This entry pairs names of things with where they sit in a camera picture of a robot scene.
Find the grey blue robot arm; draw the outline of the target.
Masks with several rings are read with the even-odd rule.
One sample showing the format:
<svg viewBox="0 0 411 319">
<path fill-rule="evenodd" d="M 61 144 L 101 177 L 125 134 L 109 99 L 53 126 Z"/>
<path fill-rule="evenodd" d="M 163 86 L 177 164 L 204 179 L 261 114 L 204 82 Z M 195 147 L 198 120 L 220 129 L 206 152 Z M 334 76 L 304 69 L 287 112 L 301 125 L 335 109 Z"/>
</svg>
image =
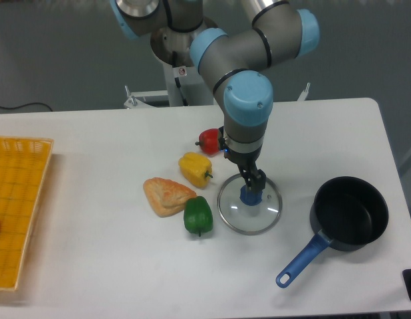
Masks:
<svg viewBox="0 0 411 319">
<path fill-rule="evenodd" d="M 248 192 L 261 193 L 266 175 L 255 162 L 273 107 L 273 87 L 262 71 L 313 51 L 317 18 L 288 1 L 243 1 L 250 30 L 230 36 L 204 16 L 201 1 L 112 1 L 127 37 L 151 34 L 157 58 L 192 66 L 224 115 L 219 148 L 235 163 Z"/>
</svg>

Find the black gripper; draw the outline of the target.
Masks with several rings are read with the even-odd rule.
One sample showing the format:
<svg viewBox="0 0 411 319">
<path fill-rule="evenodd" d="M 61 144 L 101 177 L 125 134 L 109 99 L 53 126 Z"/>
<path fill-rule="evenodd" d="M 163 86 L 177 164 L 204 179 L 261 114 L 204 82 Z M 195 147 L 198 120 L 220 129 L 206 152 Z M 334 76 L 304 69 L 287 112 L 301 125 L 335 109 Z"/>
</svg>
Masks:
<svg viewBox="0 0 411 319">
<path fill-rule="evenodd" d="M 256 166 L 260 151 L 259 148 L 254 152 L 239 153 L 229 148 L 225 149 L 225 159 L 238 167 L 248 192 L 260 193 L 266 186 L 266 174 Z"/>
</svg>

